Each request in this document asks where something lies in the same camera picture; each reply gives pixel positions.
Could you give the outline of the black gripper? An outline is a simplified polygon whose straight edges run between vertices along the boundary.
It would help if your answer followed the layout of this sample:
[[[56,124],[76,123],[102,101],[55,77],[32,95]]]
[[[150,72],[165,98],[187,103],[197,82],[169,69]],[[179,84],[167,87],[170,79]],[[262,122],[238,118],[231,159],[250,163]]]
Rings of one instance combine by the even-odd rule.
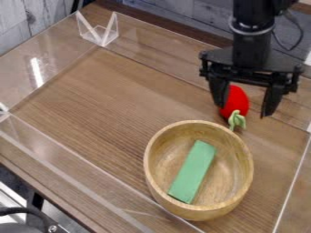
[[[234,35],[234,44],[199,53],[199,75],[210,82],[217,106],[225,107],[230,83],[266,87],[262,117],[274,115],[283,95],[297,92],[303,67],[299,61],[271,48],[274,32]]]

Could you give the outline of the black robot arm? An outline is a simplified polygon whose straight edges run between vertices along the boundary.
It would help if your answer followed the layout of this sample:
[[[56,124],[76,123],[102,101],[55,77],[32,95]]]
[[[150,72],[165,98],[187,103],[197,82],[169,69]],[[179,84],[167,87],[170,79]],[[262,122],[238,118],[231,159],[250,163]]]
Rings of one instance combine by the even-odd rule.
[[[234,0],[229,26],[234,44],[199,53],[199,75],[210,82],[217,106],[229,102],[233,82],[266,88],[262,116],[271,116],[289,93],[298,91],[303,64],[274,50],[277,17],[290,14],[298,0]]]

